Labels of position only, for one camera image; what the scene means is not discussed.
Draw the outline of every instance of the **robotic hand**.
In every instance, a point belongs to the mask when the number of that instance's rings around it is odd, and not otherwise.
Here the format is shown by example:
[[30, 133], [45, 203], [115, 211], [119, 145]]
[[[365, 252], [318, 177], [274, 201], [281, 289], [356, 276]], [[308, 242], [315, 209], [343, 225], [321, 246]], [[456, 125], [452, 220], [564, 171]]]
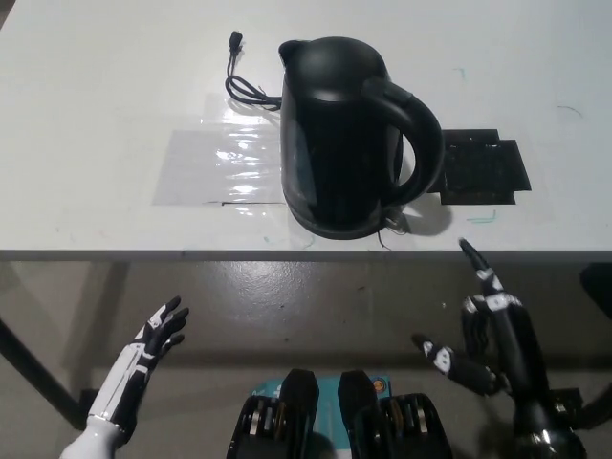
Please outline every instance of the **robotic hand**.
[[[586, 457], [584, 447], [558, 412], [548, 384], [536, 332], [518, 298], [508, 294], [487, 261], [465, 239], [459, 242], [476, 270], [482, 294], [469, 297], [462, 311], [468, 357], [457, 356], [423, 335], [412, 337], [426, 357], [449, 379], [476, 394], [504, 390], [514, 399], [514, 437], [518, 458]], [[491, 325], [499, 355], [499, 371], [478, 363]]]
[[121, 351], [94, 400], [85, 431], [60, 459], [112, 459], [129, 442], [151, 373], [160, 359], [185, 338], [187, 308], [176, 311], [181, 298], [168, 301]]

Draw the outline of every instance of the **black electric kettle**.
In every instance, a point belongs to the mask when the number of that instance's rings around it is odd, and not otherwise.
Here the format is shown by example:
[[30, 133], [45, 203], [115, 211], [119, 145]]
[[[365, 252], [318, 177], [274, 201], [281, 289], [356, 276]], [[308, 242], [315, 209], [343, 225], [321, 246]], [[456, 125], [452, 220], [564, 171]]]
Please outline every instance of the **black electric kettle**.
[[[383, 58], [351, 38], [288, 41], [281, 108], [282, 185], [295, 219], [314, 234], [356, 239], [385, 211], [427, 191], [443, 163], [431, 111], [389, 80]], [[399, 184], [406, 136], [416, 157]]]

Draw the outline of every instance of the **white robotic hand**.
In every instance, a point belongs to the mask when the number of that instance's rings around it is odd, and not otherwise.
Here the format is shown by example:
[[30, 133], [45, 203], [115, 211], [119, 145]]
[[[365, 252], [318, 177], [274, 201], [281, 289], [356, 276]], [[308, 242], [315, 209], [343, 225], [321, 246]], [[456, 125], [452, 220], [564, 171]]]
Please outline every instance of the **white robotic hand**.
[[60, 459], [111, 459], [129, 442], [151, 373], [160, 359], [185, 338], [177, 332], [186, 325], [187, 308], [176, 296], [153, 315], [121, 351], [94, 400], [85, 431]]

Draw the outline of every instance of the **kettle lid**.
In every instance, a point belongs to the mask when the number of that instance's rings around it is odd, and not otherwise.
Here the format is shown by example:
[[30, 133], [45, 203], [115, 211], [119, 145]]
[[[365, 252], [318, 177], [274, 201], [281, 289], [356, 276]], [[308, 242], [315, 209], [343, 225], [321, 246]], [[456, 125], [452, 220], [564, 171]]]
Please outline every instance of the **kettle lid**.
[[386, 77], [381, 55], [353, 38], [330, 36], [301, 42], [285, 62], [285, 81], [296, 98], [329, 102], [361, 98], [361, 86], [370, 77]]

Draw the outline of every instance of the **black cable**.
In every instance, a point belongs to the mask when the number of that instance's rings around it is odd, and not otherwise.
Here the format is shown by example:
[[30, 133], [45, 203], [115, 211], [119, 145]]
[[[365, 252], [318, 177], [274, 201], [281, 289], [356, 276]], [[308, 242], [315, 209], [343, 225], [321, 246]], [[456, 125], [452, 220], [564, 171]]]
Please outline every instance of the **black cable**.
[[259, 105], [275, 112], [280, 109], [281, 97], [268, 96], [263, 89], [255, 88], [241, 76], [234, 74], [236, 70], [236, 60], [242, 52], [242, 34], [232, 32], [229, 37], [229, 61], [227, 68], [226, 90], [231, 98], [247, 105]]

